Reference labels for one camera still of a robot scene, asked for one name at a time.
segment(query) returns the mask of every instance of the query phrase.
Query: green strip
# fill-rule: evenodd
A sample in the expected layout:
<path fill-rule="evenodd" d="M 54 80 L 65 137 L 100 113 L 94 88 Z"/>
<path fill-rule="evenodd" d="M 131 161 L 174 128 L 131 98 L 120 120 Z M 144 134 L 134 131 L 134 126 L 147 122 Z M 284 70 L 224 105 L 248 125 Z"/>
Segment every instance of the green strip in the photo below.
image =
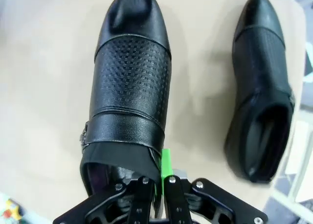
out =
<path fill-rule="evenodd" d="M 161 178 L 162 178 L 162 194 L 164 195 L 164 179 L 173 174 L 171 152 L 170 149 L 162 150 L 161 160 Z"/>

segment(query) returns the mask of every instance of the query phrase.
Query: screw head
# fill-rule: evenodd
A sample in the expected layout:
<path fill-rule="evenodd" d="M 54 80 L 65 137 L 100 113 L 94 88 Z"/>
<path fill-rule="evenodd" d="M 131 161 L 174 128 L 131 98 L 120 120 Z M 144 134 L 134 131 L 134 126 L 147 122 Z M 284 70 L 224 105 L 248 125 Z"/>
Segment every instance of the screw head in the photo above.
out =
<path fill-rule="evenodd" d="M 176 178 L 175 177 L 170 177 L 169 182 L 170 183 L 175 183 L 176 182 Z"/>
<path fill-rule="evenodd" d="M 263 224 L 263 220 L 262 220 L 262 218 L 256 217 L 256 218 L 254 219 L 254 223 L 255 223 L 255 224 Z"/>
<path fill-rule="evenodd" d="M 142 183 L 143 184 L 148 184 L 149 182 L 149 179 L 147 177 L 144 177 L 143 180 L 142 180 Z"/>
<path fill-rule="evenodd" d="M 122 188 L 123 188 L 123 185 L 120 184 L 120 183 L 118 183 L 118 184 L 115 185 L 115 190 L 116 190 L 116 191 L 120 191 L 120 190 L 122 190 Z"/>
<path fill-rule="evenodd" d="M 197 181 L 196 186 L 197 186 L 197 188 L 202 189 L 203 183 L 201 181 Z"/>

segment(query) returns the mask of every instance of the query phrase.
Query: table surface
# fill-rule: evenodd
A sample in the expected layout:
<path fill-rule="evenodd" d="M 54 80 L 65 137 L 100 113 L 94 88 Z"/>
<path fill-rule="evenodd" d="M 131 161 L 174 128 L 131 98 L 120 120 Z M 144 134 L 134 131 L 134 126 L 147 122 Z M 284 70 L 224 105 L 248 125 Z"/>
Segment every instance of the table surface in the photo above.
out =
<path fill-rule="evenodd" d="M 94 51 L 112 1 L 0 1 L 0 191 L 51 220 L 87 197 L 79 135 L 88 119 Z M 231 45 L 247 0 L 157 1 L 173 56 L 164 144 L 173 167 L 262 209 L 271 186 L 236 178 L 223 153 L 236 94 Z M 297 112 L 304 13 L 292 0 L 270 1 L 284 32 Z"/>

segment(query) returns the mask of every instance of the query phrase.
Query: white table top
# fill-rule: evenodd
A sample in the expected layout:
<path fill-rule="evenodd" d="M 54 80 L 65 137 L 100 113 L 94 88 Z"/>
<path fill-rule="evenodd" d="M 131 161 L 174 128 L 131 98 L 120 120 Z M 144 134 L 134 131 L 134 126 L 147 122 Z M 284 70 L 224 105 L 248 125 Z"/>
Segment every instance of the white table top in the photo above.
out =
<path fill-rule="evenodd" d="M 50 220 L 87 197 L 79 135 L 88 119 L 93 55 L 112 1 L 0 4 L 0 191 Z M 223 153 L 236 93 L 231 45 L 247 0 L 157 1 L 173 57 L 164 146 L 171 148 L 173 167 L 262 209 L 270 186 L 237 179 Z M 270 1 L 283 28 L 298 111 L 304 13 L 292 0 Z"/>

